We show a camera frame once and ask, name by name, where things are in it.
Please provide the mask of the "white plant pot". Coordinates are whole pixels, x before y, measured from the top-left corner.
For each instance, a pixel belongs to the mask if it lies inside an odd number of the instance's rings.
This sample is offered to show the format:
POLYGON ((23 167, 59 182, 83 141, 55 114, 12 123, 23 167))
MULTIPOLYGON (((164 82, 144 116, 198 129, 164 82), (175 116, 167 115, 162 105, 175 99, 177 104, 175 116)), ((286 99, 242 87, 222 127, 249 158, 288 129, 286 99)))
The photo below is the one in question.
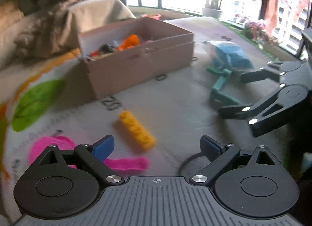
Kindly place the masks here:
POLYGON ((213 17, 215 19, 220 19, 222 15, 221 10, 215 10, 212 8, 203 7, 202 11, 203 11, 203 16, 213 17))

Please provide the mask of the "red plastic basin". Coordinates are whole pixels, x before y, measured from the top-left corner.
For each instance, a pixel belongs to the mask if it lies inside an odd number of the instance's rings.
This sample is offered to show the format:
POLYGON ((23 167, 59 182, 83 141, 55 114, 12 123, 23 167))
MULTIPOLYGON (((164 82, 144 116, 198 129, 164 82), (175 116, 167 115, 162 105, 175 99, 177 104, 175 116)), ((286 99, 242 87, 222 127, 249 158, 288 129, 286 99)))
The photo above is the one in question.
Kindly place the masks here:
POLYGON ((142 17, 148 17, 151 19, 159 20, 161 18, 160 14, 143 14, 142 17))

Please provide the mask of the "colourful play mat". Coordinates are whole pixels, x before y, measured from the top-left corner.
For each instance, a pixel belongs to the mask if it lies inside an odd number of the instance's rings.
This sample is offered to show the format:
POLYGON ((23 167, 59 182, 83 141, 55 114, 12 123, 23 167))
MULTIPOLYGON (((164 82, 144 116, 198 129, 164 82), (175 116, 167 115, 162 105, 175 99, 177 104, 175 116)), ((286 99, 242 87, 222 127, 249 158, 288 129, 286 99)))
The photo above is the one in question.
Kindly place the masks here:
POLYGON ((66 79, 67 86, 56 103, 29 129, 20 133, 8 130, 4 143, 4 166, 9 179, 1 178, 1 225, 9 225, 20 216, 13 189, 28 166, 27 154, 40 137, 64 135, 76 144, 96 142, 107 134, 115 139, 113 158, 139 157, 149 159, 145 175, 176 174, 189 156, 199 152, 199 140, 208 135, 220 143, 234 143, 245 150, 265 145, 284 162, 294 176, 301 166, 301 152, 311 148, 311 126, 298 121, 260 137, 254 137, 244 120, 223 120, 217 104, 209 100, 216 76, 206 69, 211 58, 203 42, 230 38, 250 58, 254 67, 265 66, 269 58, 236 30, 208 17, 176 19, 174 24, 195 34, 192 64, 153 78, 116 95, 95 100, 80 59, 66 61, 50 73, 39 77, 66 79), (145 151, 120 122, 118 115, 129 111, 157 140, 145 151))

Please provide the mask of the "pink cardboard box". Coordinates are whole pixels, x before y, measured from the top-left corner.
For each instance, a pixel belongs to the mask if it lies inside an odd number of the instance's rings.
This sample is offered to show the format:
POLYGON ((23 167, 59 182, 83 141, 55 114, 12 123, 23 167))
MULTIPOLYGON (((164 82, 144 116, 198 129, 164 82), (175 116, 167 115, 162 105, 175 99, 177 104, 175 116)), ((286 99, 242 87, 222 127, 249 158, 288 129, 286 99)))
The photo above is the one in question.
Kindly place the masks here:
POLYGON ((186 67, 191 64, 194 53, 194 33, 148 17, 124 20, 81 33, 78 42, 96 99, 186 67), (133 34, 143 43, 99 60, 87 60, 89 54, 102 45, 113 45, 133 34))

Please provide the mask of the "beige sofa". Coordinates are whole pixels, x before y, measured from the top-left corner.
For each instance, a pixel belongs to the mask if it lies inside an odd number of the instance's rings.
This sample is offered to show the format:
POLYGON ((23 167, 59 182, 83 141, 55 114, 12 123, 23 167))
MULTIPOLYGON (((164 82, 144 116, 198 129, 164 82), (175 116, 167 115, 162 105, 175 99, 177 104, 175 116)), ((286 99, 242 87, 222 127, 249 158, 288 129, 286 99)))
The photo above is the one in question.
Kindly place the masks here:
POLYGON ((1 68, 78 47, 78 35, 132 19, 125 0, 1 0, 1 68))

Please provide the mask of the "blue tissue pack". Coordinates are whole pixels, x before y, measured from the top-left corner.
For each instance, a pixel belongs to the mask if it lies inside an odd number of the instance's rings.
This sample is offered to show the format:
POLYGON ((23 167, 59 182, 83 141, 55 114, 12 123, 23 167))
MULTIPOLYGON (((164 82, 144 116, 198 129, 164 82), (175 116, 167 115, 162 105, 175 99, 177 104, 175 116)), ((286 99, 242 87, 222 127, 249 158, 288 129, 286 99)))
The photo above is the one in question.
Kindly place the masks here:
POLYGON ((232 41, 204 41, 203 49, 218 69, 227 68, 235 72, 254 69, 244 51, 232 41))

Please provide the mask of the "teal folding toy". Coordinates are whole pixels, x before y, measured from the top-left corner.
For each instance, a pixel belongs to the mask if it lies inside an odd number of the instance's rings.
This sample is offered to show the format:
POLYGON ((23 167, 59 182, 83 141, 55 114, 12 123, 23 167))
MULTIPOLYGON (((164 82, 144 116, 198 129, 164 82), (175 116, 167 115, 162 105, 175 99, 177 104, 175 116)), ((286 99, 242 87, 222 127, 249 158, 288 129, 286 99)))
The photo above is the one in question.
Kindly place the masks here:
POLYGON ((225 86, 227 80, 229 79, 229 77, 232 74, 232 71, 226 68, 222 68, 222 69, 216 69, 214 67, 208 67, 206 69, 209 73, 217 75, 218 79, 216 80, 216 82, 214 83, 214 85, 212 86, 211 90, 210 90, 210 96, 209 98, 211 100, 214 101, 219 101, 222 103, 222 105, 240 105, 241 102, 226 94, 225 92, 222 91, 223 87, 225 86))

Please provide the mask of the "pink toy spoon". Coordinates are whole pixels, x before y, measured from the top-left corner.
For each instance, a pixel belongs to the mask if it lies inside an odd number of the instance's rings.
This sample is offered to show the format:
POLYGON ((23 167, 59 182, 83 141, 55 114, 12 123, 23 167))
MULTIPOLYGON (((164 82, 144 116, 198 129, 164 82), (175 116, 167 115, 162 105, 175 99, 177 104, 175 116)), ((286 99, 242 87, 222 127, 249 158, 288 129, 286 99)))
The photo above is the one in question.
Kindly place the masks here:
MULTIPOLYGON (((76 147, 76 144, 66 136, 41 137, 37 139, 30 148, 27 157, 28 165, 31 165, 49 145, 57 145, 62 151, 73 150, 76 147)), ((146 157, 120 159, 107 158, 104 161, 104 164, 117 172, 144 172, 149 168, 149 160, 146 157)))

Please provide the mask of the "yellow building brick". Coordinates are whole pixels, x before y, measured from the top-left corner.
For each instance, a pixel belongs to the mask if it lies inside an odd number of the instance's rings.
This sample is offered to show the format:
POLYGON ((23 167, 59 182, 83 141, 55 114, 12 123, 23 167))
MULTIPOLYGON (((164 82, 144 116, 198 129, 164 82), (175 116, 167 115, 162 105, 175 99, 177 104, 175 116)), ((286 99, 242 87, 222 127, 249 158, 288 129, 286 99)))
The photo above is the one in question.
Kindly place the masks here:
POLYGON ((157 140, 129 111, 122 111, 118 115, 118 118, 125 129, 130 133, 130 135, 142 149, 148 151, 156 145, 157 140))

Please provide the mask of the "brown crumpled blanket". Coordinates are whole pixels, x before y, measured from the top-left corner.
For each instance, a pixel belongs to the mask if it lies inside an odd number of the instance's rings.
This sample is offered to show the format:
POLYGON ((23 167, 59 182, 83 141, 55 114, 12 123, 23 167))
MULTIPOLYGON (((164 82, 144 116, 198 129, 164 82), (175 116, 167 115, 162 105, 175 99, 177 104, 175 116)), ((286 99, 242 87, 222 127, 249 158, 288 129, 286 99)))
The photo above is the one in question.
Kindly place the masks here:
POLYGON ((28 24, 14 39, 15 55, 20 58, 49 58, 64 51, 61 37, 65 32, 68 10, 85 0, 62 0, 47 15, 28 24))

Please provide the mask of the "orange toy in box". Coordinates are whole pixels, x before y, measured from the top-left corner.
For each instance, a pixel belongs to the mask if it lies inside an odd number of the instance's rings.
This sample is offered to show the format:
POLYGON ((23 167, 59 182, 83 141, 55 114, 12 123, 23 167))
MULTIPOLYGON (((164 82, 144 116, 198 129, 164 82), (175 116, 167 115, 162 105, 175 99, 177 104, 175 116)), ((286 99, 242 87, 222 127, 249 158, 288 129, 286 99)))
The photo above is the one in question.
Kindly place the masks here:
POLYGON ((118 51, 124 51, 125 49, 129 49, 137 45, 140 45, 140 39, 137 35, 132 34, 128 36, 116 49, 118 51))

